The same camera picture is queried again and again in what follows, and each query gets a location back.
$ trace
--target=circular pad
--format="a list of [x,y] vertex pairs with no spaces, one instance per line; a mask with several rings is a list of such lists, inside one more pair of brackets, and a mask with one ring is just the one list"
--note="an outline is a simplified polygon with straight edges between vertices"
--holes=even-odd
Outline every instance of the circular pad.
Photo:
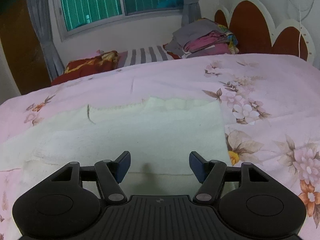
[[283,210],[283,207],[280,199],[268,195],[253,196],[247,200],[247,208],[259,216],[275,216]]
[[227,193],[221,198],[218,211],[222,220],[239,234],[265,239],[297,233],[306,217],[306,208],[296,195],[263,184]]
[[69,211],[73,206],[71,198],[64,195],[48,195],[40,198],[36,204],[37,210],[47,216],[57,216]]
[[14,221],[24,236],[65,238],[88,228],[100,214],[100,201],[79,186],[33,191],[22,195],[12,208]]

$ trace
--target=metal screw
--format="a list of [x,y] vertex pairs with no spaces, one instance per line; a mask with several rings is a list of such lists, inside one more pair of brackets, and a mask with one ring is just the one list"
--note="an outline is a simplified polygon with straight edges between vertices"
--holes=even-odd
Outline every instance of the metal screw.
[[198,194],[196,196],[196,199],[200,201],[209,201],[210,199],[212,199],[212,197],[209,194],[202,193]]
[[110,199],[111,201],[121,201],[124,199],[124,196],[119,193],[114,193],[109,195],[108,199]]

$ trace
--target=pillow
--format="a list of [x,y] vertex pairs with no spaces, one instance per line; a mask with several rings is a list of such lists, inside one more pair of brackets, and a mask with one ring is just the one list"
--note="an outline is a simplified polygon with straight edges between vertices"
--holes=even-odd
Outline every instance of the pillow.
[[118,52],[113,50],[93,58],[70,61],[65,73],[53,80],[51,85],[54,86],[69,80],[114,70],[118,58]]

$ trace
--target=wooden door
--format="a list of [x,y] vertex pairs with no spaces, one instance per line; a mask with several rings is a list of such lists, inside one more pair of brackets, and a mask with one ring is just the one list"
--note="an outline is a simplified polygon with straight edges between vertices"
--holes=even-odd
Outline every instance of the wooden door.
[[0,4],[0,40],[20,93],[49,87],[50,78],[26,0],[0,0]]

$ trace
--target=black gripper base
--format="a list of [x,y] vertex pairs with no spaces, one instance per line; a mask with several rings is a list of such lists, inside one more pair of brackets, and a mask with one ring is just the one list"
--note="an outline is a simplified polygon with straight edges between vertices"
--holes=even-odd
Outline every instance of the black gripper base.
[[[108,207],[86,232],[63,240],[248,240],[227,228],[210,206],[189,196],[132,196]],[[24,236],[20,240],[35,240]],[[286,240],[300,240],[296,235]]]

